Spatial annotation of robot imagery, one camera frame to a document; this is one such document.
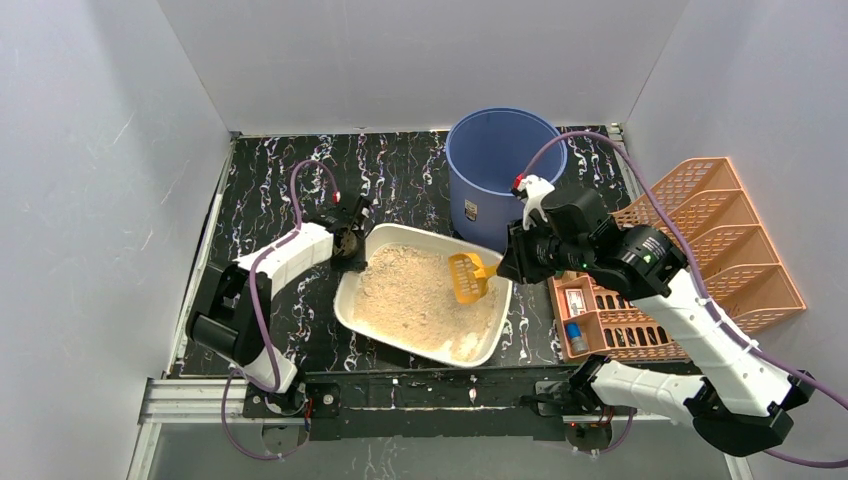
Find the white plastic litter box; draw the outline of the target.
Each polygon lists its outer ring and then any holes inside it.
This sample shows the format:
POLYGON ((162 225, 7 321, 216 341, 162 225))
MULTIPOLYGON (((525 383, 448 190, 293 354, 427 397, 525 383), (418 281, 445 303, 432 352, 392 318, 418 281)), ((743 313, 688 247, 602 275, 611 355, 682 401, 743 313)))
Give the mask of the white plastic litter box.
MULTIPOLYGON (((420 248, 422 250, 427 250, 445 255, 447 258, 448 256, 456 253, 476 253, 481 257, 485 264, 489 265, 497 263, 501 258, 500 254, 492 250, 482 248, 462 240, 432 232, 427 232, 425 230, 416 229, 408 226, 384 223, 375 227, 366 241, 365 256, 367 262, 378 249, 393 244, 420 248)), ((501 308, 501 326, 496 328, 495 331, 492 333, 491 343, 488 345, 488 350, 482 353, 480 357, 476 360, 473 360, 471 362, 459 362, 457 360, 452 360, 450 358, 437 355, 435 353, 416 351, 410 347, 403 346, 388 339, 380 338, 373 333, 368 333, 364 329, 354 326, 352 324, 353 301, 362 274, 347 273, 342 277, 341 282, 339 284, 334 299, 334 310, 337 320, 344 327, 360 335, 364 335, 373 340, 381 342, 385 345, 403 350, 419 357, 427 358, 459 368, 471 368, 482 365, 483 363, 489 360, 489 358, 498 348, 501 338, 501 332, 507 322, 507 314, 512 297, 512 284, 510 281, 505 280, 503 278, 495 277, 490 280, 488 284, 489 290, 492 287, 498 289, 498 300, 500 302, 501 308)))

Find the yellow slotted litter scoop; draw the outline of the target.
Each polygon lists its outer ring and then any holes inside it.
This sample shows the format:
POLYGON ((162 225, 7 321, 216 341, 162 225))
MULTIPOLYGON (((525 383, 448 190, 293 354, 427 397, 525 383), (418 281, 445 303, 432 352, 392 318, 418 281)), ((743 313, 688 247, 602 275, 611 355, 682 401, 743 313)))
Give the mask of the yellow slotted litter scoop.
POLYGON ((485 264, 476 253, 457 253, 448 257, 448 268, 456 300, 473 304, 488 292, 488 281, 497 272, 497 264, 485 264))

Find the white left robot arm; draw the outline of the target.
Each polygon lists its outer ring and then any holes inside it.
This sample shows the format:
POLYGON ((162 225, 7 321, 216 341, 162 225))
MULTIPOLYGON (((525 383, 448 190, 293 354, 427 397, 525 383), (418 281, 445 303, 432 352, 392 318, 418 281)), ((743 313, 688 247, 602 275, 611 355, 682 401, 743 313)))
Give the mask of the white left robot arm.
POLYGON ((270 338, 274 297, 304 272, 327 263, 362 272, 372 200, 339 196, 302 226, 228 264, 210 262, 185 326, 187 337, 229 361, 254 385, 285 393, 298 373, 270 338))

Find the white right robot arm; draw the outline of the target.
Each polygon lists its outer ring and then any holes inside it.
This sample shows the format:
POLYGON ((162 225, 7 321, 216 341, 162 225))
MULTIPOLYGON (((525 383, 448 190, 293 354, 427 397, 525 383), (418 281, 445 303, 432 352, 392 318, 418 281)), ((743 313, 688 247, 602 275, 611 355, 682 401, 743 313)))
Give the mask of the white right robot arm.
POLYGON ((618 225, 590 189, 559 191, 528 177, 512 193, 523 214, 508 225, 498 276, 537 283, 559 271, 585 273, 652 318, 697 367, 694 375, 673 375, 592 354, 570 377, 567 399, 586 409, 621 406, 666 416, 736 457, 783 443, 793 427, 790 411, 810 400, 811 388, 761 358, 697 290, 688 259, 664 232, 618 225))

